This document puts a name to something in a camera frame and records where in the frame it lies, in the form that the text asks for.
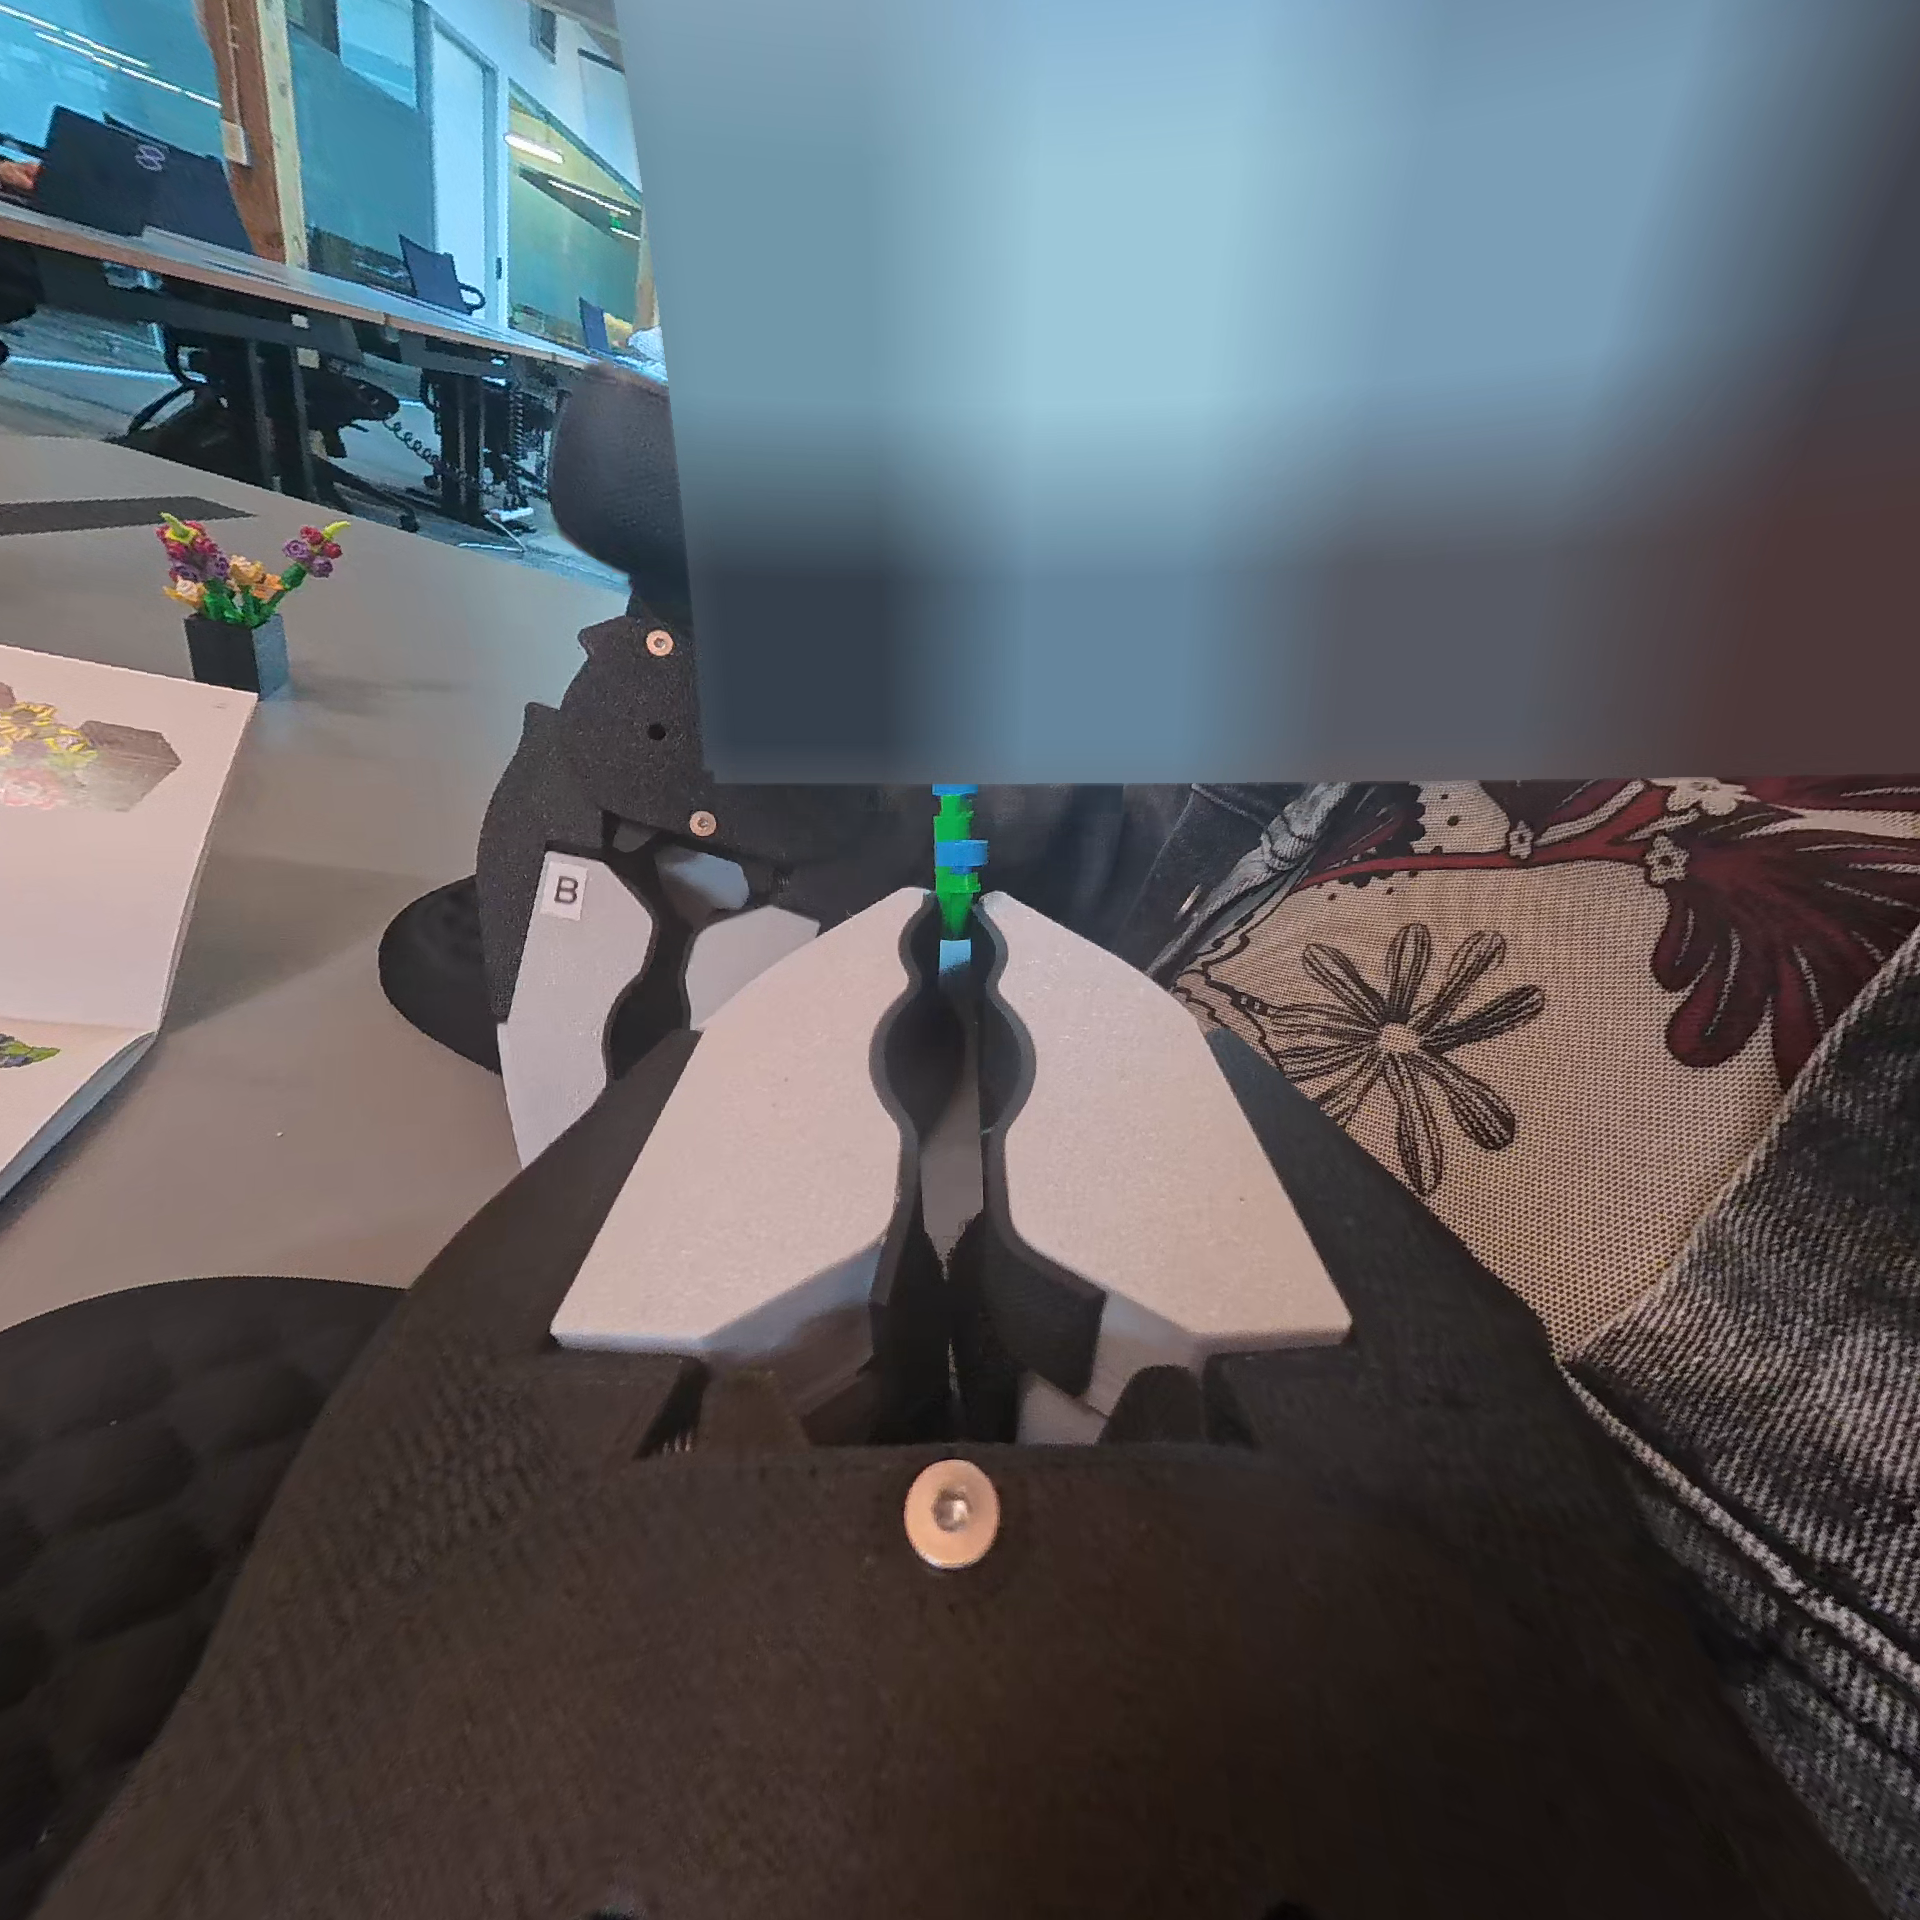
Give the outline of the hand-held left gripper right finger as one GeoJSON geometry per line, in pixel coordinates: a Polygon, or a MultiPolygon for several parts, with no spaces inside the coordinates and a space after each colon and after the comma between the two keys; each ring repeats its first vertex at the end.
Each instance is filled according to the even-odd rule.
{"type": "Polygon", "coordinates": [[[1353,1315],[1192,1014],[992,891],[977,908],[968,1416],[1108,1422],[1142,1368],[1349,1337],[1353,1315]]]}

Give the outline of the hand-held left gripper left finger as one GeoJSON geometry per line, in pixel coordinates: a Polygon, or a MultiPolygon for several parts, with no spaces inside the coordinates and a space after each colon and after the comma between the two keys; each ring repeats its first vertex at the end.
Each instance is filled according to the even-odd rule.
{"type": "Polygon", "coordinates": [[[897,888],[741,982],[707,1023],[566,1292],[579,1352],[867,1368],[911,1151],[875,1046],[921,975],[897,888]]]}

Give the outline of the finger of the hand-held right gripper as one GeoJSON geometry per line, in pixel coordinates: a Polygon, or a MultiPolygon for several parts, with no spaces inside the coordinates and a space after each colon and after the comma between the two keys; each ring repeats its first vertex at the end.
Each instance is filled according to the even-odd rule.
{"type": "Polygon", "coordinates": [[[533,1167],[660,1036],[685,1026],[693,927],[660,848],[545,851],[499,1070],[518,1167],[533,1167]]]}
{"type": "Polygon", "coordinates": [[[685,924],[685,1026],[703,1029],[741,986],[817,939],[820,922],[751,898],[747,870],[721,856],[664,844],[664,898],[685,924]]]}

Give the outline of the green lego stem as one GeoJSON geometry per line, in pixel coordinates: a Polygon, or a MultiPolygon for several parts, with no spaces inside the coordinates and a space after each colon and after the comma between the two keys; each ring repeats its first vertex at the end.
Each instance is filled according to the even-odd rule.
{"type": "MultiPolygon", "coordinates": [[[[959,840],[959,835],[977,835],[983,840],[981,825],[977,825],[977,800],[948,800],[938,802],[935,796],[935,843],[948,843],[948,840],[959,840]]],[[[940,908],[940,972],[958,972],[963,966],[969,966],[972,960],[972,913],[977,913],[977,902],[983,891],[983,870],[977,876],[958,876],[948,870],[940,876],[935,868],[935,902],[940,908]]]]}

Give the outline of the lego flower bouquet model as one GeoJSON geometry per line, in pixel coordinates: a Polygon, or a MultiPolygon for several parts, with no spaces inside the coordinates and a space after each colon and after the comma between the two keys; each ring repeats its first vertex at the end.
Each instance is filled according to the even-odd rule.
{"type": "Polygon", "coordinates": [[[261,565],[230,555],[200,519],[167,511],[156,537],[170,565],[167,593],[188,607],[182,634],[194,678],[259,700],[288,692],[291,657],[281,604],[305,581],[332,574],[345,529],[345,519],[305,525],[281,549],[281,560],[261,565]]]}

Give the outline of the lego instruction booklet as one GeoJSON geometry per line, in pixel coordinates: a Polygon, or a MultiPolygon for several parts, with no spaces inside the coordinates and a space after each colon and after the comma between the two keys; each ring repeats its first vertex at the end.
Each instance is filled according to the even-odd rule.
{"type": "Polygon", "coordinates": [[[154,1046],[251,709],[3,645],[3,1192],[154,1046]]]}

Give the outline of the floral print shirt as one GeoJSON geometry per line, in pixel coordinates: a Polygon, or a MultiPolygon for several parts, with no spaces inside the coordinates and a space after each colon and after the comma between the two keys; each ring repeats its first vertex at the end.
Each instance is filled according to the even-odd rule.
{"type": "Polygon", "coordinates": [[[1567,1358],[1913,927],[1913,773],[1330,783],[1164,970],[1567,1358]]]}

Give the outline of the long grey office desk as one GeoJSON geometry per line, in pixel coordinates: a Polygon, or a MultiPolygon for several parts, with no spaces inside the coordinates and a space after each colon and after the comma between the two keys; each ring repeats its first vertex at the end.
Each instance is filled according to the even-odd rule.
{"type": "MultiPolygon", "coordinates": [[[[486,515],[486,394],[530,389],[561,408],[561,394],[595,365],[639,373],[639,361],[589,355],[498,322],[458,315],[378,287],[288,268],[151,227],[139,237],[63,222],[3,201],[3,240],[37,257],[38,303],[95,319],[173,325],[283,350],[293,379],[317,365],[374,379],[413,368],[440,392],[440,444],[424,467],[440,471],[435,497],[395,494],[403,519],[430,508],[492,533],[486,515]]],[[[300,467],[276,494],[336,503],[352,484],[342,467],[313,457],[300,438],[300,467]]]]}

